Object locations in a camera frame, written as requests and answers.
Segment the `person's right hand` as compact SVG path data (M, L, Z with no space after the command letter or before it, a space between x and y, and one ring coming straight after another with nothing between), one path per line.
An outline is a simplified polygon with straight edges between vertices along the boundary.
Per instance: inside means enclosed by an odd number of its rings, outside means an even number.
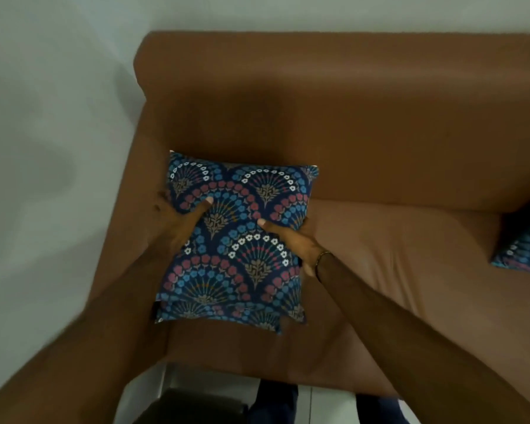
M313 278L318 278L317 265L319 259L330 252L322 247L314 236L315 224L310 218L305 217L304 222L298 230L294 230L294 240L286 247L301 261L300 266L304 272Z

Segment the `blue floral patterned cushion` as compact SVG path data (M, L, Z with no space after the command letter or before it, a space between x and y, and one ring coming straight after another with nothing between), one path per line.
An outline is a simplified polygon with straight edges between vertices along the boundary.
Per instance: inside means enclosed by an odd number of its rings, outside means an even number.
M491 265L530 272L530 202L503 214Z
M155 300L150 318L155 323L198 319L217 320L256 327L277 335L282 333L280 314L244 304L202 305L190 301Z
M167 196L188 213L214 203L173 258L155 300L255 306L305 323L301 262L257 225L260 218L298 230L307 215L315 165L213 162L170 151Z

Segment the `person's left hand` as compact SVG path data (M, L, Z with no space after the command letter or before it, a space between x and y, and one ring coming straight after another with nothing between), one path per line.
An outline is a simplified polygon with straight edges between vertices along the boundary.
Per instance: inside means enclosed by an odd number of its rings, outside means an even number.
M177 212L167 193L159 191L153 206L147 251L158 256L174 257L190 239L196 227L187 223L188 213Z

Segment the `brown fabric sofa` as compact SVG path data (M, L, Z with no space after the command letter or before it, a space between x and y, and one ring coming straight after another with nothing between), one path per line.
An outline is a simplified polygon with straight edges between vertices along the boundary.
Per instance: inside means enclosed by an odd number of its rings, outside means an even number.
M313 164L317 238L530 400L530 273L493 267L530 201L530 34L152 32L90 297L144 249L170 150Z

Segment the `person's blue trouser legs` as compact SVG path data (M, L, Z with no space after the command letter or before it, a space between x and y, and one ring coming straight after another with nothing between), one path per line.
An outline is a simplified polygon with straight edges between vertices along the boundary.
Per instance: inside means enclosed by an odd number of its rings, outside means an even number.
M245 411L246 422L294 424L297 401L297 385L262 379L253 405ZM356 394L355 403L360 424L409 424L396 398Z

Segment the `dark low box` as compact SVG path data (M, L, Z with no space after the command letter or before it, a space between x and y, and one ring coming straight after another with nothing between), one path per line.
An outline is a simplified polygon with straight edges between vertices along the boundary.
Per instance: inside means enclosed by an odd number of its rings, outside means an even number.
M247 424L247 409L239 400L171 388L132 424Z

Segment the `person's left forearm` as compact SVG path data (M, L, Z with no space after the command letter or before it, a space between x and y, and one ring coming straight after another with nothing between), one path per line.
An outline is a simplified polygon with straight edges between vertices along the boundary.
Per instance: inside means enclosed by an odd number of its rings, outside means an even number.
M0 424L111 424L166 268L152 244L0 388Z

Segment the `person's right forearm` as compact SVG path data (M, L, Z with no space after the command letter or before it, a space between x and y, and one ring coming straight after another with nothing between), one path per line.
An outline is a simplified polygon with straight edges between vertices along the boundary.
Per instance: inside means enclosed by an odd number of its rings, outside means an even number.
M530 402L508 382L334 255L317 275L421 424L530 424Z

